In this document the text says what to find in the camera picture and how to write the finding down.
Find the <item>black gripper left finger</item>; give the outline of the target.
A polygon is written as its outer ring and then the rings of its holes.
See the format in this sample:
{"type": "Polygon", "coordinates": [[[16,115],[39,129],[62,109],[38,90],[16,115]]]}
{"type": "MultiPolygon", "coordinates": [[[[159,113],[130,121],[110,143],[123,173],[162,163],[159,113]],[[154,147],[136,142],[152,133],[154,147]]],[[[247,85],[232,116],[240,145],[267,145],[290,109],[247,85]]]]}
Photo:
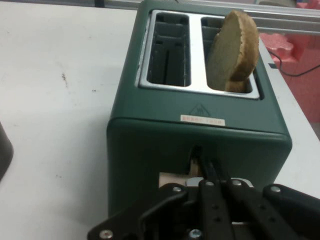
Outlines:
{"type": "Polygon", "coordinates": [[[219,167],[191,152],[203,179],[196,186],[167,183],[124,211],[93,227],[89,240],[233,240],[219,167]]]}

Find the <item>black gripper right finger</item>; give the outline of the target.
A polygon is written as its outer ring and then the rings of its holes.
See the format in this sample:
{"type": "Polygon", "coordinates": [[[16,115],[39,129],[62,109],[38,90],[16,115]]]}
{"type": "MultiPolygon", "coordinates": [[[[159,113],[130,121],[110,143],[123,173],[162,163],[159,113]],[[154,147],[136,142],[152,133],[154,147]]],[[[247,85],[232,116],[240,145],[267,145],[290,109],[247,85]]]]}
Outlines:
{"type": "Polygon", "coordinates": [[[244,208],[268,240],[318,240],[320,200],[281,184],[255,188],[233,183],[217,160],[212,161],[215,177],[228,194],[244,208]]]}

